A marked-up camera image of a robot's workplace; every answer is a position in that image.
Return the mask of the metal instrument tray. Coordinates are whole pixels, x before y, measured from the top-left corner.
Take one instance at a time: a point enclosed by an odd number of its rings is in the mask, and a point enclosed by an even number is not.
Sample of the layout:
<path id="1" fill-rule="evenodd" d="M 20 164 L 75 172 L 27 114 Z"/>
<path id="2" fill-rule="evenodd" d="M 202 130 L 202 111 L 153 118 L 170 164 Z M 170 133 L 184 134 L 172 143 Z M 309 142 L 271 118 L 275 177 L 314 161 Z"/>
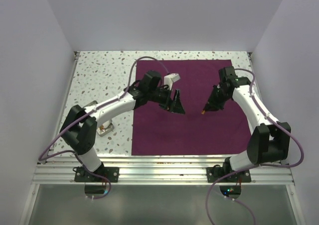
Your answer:
<path id="1" fill-rule="evenodd" d="M 97 105 L 97 104 L 98 104 L 98 102 L 97 102 L 96 100 L 94 100 L 94 101 L 88 103 L 87 105 L 85 105 L 84 108 L 86 109 L 86 108 L 88 108 L 88 107 L 95 106 L 95 105 Z M 113 123 L 111 123 L 107 128 L 105 128 L 104 131 L 100 131 L 99 128 L 100 128 L 100 127 L 97 128 L 96 132 L 97 132 L 97 134 L 98 134 L 100 137 L 103 137 L 103 136 L 107 135 L 108 133 L 112 132 L 115 127 L 114 127 Z"/>

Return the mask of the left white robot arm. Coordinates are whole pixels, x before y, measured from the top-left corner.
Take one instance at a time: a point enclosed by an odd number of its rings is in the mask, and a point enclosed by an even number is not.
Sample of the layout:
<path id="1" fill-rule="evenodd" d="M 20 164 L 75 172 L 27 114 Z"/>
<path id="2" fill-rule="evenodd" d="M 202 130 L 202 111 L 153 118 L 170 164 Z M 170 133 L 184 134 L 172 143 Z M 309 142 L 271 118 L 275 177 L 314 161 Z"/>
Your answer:
<path id="1" fill-rule="evenodd" d="M 102 179 L 102 161 L 94 150 L 96 130 L 118 115 L 133 111 L 147 102 L 154 102 L 165 111 L 184 114 L 180 91 L 172 90 L 180 80 L 178 73 L 162 77 L 157 71 L 148 71 L 141 80 L 129 85 L 122 94 L 85 108 L 73 106 L 61 129 L 61 137 L 74 150 L 87 169 L 86 176 L 96 182 Z"/>

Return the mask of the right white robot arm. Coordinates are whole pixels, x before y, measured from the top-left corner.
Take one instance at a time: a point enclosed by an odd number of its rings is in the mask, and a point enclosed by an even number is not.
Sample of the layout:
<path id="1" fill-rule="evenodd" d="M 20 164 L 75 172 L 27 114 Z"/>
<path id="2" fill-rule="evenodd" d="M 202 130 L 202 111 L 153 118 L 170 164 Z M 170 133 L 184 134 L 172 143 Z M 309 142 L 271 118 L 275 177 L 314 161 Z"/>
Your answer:
<path id="1" fill-rule="evenodd" d="M 238 77 L 235 68 L 225 67 L 218 71 L 220 82 L 213 87 L 203 112 L 216 112 L 224 108 L 228 100 L 236 102 L 253 127 L 246 150 L 228 157 L 222 165 L 222 176 L 234 181 L 241 169 L 288 157 L 291 127 L 278 122 L 255 96 L 253 83 L 247 77 Z"/>

